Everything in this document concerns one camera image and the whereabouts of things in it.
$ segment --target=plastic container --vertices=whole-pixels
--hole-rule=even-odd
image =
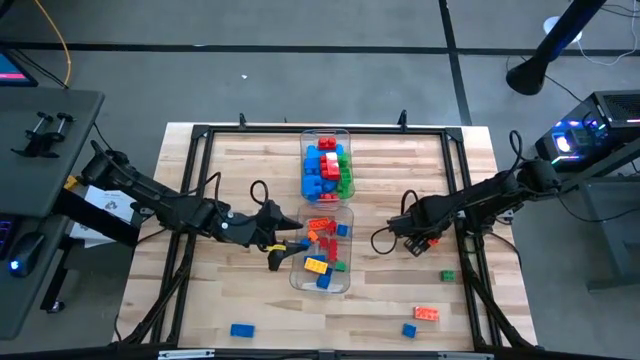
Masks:
[[[334,138],[336,150],[318,150],[321,138]],[[340,177],[331,181],[321,174],[320,156],[335,152],[338,157]],[[310,203],[318,206],[345,204],[355,194],[351,164],[351,135],[344,129],[306,130],[300,135],[300,193]],[[322,198],[331,194],[333,199]]]
[[[338,235],[329,236],[326,232],[317,231],[320,237],[337,240],[337,260],[342,261],[346,265],[346,271],[341,272],[335,270],[336,263],[327,261],[329,263],[329,268],[333,269],[331,273],[331,282],[327,289],[316,286],[316,281],[320,275],[304,268],[305,256],[325,255],[328,260],[328,251],[320,249],[320,242],[316,241],[311,244],[308,251],[293,255],[289,282],[291,283],[291,286],[299,290],[341,294],[347,291],[351,285],[351,239],[353,236],[353,212],[345,206],[339,206],[333,209],[324,209],[310,204],[302,205],[298,210],[298,222],[304,224],[304,227],[296,231],[297,242],[307,238],[309,232],[309,220],[317,218],[329,218],[329,220],[334,220],[338,224],[347,225],[349,227],[349,231],[345,237]]]

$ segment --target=computer monitor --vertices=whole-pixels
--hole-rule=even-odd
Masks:
[[[38,82],[7,52],[0,50],[0,86],[38,86]]]

